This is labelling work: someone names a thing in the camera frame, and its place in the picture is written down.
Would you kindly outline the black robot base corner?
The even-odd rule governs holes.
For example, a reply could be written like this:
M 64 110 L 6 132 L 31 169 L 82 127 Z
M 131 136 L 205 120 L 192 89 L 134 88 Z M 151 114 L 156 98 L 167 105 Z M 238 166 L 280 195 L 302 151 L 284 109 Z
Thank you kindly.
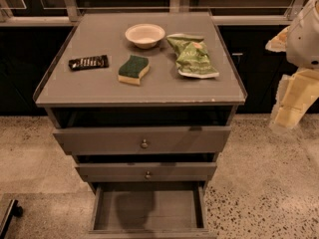
M 4 239 L 13 217 L 20 218 L 23 215 L 23 208 L 19 205 L 17 199 L 12 199 L 6 209 L 4 217 L 0 224 L 0 239 Z

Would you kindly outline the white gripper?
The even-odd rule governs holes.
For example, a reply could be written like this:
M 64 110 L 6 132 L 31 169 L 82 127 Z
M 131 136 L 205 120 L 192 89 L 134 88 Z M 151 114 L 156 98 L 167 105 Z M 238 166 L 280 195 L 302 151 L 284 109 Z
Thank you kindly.
M 291 25 L 269 40 L 265 49 L 286 51 L 287 61 L 300 67 L 292 76 L 282 76 L 270 116 L 271 127 L 293 129 L 319 99 L 319 0 L 309 0 Z

